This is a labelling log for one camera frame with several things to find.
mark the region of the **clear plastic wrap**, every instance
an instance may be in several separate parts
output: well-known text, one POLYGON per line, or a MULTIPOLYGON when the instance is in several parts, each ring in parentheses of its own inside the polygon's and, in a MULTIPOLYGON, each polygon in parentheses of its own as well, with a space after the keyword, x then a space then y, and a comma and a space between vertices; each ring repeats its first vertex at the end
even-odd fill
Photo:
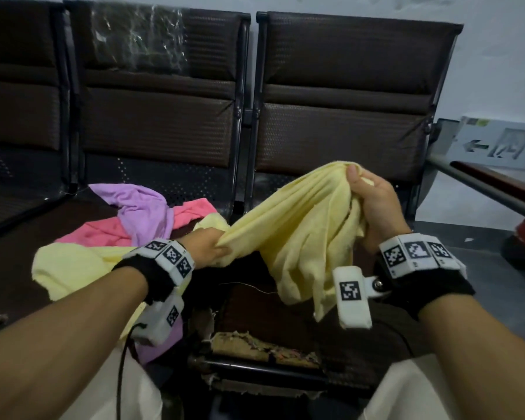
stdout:
POLYGON ((102 64, 130 71, 187 73, 181 9, 98 1, 92 6, 91 26, 102 64))

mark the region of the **white pants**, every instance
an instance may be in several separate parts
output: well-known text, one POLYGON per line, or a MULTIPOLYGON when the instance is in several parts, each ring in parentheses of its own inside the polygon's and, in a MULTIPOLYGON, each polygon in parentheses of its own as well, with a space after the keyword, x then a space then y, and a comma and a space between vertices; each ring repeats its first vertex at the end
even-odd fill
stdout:
POLYGON ((393 364, 359 420, 460 420, 435 355, 393 364))
MULTIPOLYGON (((60 417, 61 420, 113 420, 116 418, 117 376, 121 350, 115 348, 90 384, 60 417)), ((126 353, 121 389, 121 418, 160 420, 160 390, 126 353)))

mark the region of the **chair backrest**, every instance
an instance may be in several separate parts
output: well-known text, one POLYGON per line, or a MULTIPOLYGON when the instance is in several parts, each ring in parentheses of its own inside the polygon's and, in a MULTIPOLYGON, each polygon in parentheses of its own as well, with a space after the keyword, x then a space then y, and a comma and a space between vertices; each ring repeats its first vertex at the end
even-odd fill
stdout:
MULTIPOLYGON (((118 15, 104 19, 116 19, 115 26, 125 28, 129 10, 147 13, 151 6, 65 4, 78 67, 74 80, 79 81, 81 118, 76 122, 81 125, 74 136, 80 134, 83 150, 81 182, 143 185, 164 195, 170 206, 207 197, 229 216, 235 198, 250 16, 179 10, 186 38, 181 74, 164 62, 152 66, 143 59, 129 71, 128 64, 121 63, 125 47, 107 50, 109 58, 104 41, 94 40, 94 20, 98 14, 118 15)), ((156 33, 166 32, 163 17, 151 24, 156 33)))
POLYGON ((390 180, 409 217, 456 36, 451 23, 258 13, 246 209, 325 163, 390 180))
POLYGON ((63 6, 0 0, 0 188, 58 195, 69 185, 63 6))

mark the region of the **black arrow symbol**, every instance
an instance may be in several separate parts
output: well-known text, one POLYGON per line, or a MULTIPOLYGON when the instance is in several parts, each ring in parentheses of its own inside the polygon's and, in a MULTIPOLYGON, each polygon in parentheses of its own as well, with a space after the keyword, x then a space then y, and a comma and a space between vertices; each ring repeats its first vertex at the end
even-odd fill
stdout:
POLYGON ((480 140, 470 140, 468 143, 463 144, 463 147, 467 152, 474 152, 474 149, 488 150, 489 144, 478 144, 480 140))

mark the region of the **person's right hand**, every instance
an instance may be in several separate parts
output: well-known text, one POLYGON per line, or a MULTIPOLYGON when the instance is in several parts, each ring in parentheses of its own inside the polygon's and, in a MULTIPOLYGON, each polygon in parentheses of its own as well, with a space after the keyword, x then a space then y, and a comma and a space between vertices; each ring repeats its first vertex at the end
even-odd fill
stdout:
POLYGON ((402 214, 399 198, 387 180, 362 168, 362 177, 374 184, 370 185, 362 180, 355 165, 348 166, 346 170, 350 189, 363 199, 368 230, 362 244, 370 254, 377 253, 384 241, 400 234, 412 233, 402 214))

